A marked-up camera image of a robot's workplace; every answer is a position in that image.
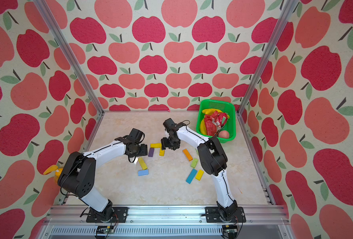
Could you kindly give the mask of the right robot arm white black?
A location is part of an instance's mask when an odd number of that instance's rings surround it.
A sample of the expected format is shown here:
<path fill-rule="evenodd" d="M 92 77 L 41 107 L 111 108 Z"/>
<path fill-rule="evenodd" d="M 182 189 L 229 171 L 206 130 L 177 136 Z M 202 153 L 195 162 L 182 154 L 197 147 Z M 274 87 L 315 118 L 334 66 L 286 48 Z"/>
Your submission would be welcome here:
<path fill-rule="evenodd" d="M 212 176 L 220 219 L 230 222 L 235 217 L 238 204 L 234 199 L 227 178 L 227 155 L 215 136 L 203 136 L 183 122 L 175 123 L 171 118 L 163 123 L 166 137 L 161 139 L 161 149 L 177 150 L 182 141 L 197 149 L 203 170 Z"/>

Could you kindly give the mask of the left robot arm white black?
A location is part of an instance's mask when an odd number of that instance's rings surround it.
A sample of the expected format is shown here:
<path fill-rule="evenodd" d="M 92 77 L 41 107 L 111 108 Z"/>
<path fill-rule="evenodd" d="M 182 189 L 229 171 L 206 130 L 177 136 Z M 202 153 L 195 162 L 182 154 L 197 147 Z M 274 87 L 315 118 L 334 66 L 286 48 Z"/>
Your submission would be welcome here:
<path fill-rule="evenodd" d="M 58 178 L 58 186 L 85 203 L 91 211 L 107 221 L 114 215 L 109 199 L 94 186 L 96 169 L 109 161 L 126 155 L 130 163 L 147 155 L 147 145 L 143 144 L 144 133 L 137 131 L 118 137 L 110 144 L 84 153 L 73 152 Z"/>

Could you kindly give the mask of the yellow-green long block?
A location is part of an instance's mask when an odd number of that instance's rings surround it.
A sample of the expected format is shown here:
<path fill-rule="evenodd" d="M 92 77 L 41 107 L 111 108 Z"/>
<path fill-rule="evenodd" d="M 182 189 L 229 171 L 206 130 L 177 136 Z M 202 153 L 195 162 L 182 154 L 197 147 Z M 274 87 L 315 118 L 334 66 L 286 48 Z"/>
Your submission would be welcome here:
<path fill-rule="evenodd" d="M 140 158 L 138 159 L 138 163 L 140 164 L 142 170 L 147 170 L 147 169 L 148 169 L 148 167 L 147 167 L 147 165 L 146 165 L 146 163 L 145 163 L 145 161 L 143 160 L 142 157 L 140 157 Z"/>

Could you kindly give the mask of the light blue block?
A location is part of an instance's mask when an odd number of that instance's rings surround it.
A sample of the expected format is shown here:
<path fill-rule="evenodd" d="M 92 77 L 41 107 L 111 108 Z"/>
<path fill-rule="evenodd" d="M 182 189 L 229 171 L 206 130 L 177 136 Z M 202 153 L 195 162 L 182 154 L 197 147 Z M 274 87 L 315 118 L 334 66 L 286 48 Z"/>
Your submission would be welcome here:
<path fill-rule="evenodd" d="M 145 175 L 148 175 L 148 174 L 149 174 L 149 170 L 148 169 L 138 171 L 138 175 L 139 176 L 145 176 Z"/>

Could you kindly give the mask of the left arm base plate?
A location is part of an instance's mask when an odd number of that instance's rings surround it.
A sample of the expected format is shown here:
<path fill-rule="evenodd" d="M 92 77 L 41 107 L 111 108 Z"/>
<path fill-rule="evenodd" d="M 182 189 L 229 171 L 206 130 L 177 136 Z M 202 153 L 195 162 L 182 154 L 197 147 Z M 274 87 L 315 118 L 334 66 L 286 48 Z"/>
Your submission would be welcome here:
<path fill-rule="evenodd" d="M 128 207 L 108 206 L 103 212 L 90 209 L 86 218 L 87 223 L 125 223 L 128 216 Z"/>

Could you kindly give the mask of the long yellow block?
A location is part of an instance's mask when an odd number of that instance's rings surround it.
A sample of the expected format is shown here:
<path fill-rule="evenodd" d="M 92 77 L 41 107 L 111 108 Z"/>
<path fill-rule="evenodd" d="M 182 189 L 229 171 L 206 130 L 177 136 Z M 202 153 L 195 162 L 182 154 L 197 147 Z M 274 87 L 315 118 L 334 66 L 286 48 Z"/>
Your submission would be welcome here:
<path fill-rule="evenodd" d="M 151 148 L 161 148 L 161 147 L 162 147 L 162 144 L 161 144 L 161 143 L 151 143 L 151 144 L 150 144 L 150 147 L 151 147 Z"/>

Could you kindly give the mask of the purple block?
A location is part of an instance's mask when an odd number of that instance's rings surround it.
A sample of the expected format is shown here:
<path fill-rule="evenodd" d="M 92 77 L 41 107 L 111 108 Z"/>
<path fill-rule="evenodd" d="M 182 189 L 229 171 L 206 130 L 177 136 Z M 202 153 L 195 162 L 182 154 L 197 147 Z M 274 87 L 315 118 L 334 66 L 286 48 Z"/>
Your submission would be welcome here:
<path fill-rule="evenodd" d="M 148 157 L 153 157 L 154 156 L 154 148 L 150 148 Z"/>

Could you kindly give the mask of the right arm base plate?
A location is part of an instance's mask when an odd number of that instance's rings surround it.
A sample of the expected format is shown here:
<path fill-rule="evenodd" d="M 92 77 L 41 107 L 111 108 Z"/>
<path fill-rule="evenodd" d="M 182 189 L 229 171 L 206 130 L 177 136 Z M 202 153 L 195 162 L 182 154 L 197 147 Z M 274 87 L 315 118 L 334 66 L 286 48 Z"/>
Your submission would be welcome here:
<path fill-rule="evenodd" d="M 236 209 L 222 209 L 219 207 L 205 207 L 204 214 L 207 223 L 245 223 L 246 216 L 243 207 Z"/>

